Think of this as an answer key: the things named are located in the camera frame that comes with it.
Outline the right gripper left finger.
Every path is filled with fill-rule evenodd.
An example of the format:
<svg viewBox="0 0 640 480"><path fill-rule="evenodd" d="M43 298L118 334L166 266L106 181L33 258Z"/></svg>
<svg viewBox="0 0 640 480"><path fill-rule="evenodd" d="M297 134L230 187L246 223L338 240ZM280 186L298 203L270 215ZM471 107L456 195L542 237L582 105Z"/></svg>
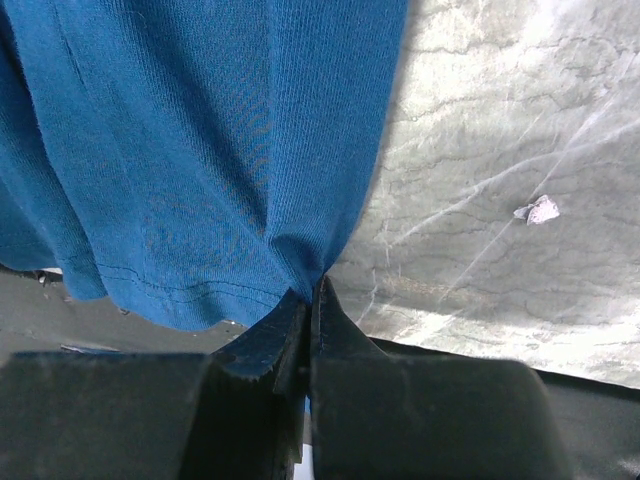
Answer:
<svg viewBox="0 0 640 480"><path fill-rule="evenodd" d="M19 353L1 368L5 479L289 479L306 307L287 293L211 354Z"/></svg>

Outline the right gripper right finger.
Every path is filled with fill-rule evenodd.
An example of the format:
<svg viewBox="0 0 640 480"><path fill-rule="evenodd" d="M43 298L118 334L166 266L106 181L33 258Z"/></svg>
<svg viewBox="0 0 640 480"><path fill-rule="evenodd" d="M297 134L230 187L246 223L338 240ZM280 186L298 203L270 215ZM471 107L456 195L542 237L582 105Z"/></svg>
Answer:
<svg viewBox="0 0 640 480"><path fill-rule="evenodd" d="M569 479L540 377L512 360L390 355L321 279L311 314L319 479Z"/></svg>

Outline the blue mickey t shirt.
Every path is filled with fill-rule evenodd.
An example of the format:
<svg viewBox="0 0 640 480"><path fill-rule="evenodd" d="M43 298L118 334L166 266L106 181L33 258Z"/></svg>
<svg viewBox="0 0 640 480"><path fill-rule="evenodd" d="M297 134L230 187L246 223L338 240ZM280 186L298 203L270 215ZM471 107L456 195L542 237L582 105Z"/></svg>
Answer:
<svg viewBox="0 0 640 480"><path fill-rule="evenodd" d="M1 262L166 327L310 301L374 171L404 1L5 1Z"/></svg>

